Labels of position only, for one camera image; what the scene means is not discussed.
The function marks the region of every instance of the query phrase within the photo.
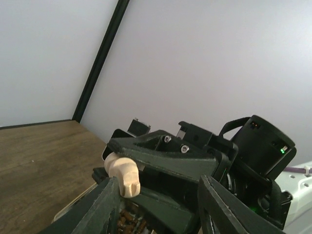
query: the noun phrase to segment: black vertical bar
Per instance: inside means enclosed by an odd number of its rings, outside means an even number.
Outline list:
[[[80,123],[83,113],[88,105],[92,91],[97,83],[98,76],[102,70],[103,64],[106,60],[109,49],[111,48],[111,45],[121,23],[122,17],[127,9],[129,1],[130,0],[118,0],[102,44],[98,50],[97,57],[93,63],[92,69],[90,71],[87,82],[84,86],[75,113],[73,115],[73,120],[77,121],[78,123]]]

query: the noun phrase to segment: wooden table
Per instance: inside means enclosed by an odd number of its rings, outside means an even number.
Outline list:
[[[89,188],[105,143],[75,121],[0,130],[0,233],[33,234]]]

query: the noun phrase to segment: metal screw head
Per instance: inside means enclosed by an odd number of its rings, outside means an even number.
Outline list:
[[[190,150],[190,148],[187,145],[182,145],[181,147],[181,153],[186,153]]]
[[[171,141],[171,136],[165,136],[164,142],[169,143]]]

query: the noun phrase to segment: beige plastic object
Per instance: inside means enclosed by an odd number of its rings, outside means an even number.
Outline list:
[[[122,197],[131,198],[139,195],[141,185],[136,162],[128,157],[119,157],[111,153],[105,159],[104,168],[109,177],[117,177]]]

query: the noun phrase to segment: white wall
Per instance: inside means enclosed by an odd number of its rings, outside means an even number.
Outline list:
[[[72,118],[116,3],[0,1],[0,126]]]
[[[312,3],[129,3],[82,123],[108,141],[137,117],[175,134],[260,115],[311,161]]]

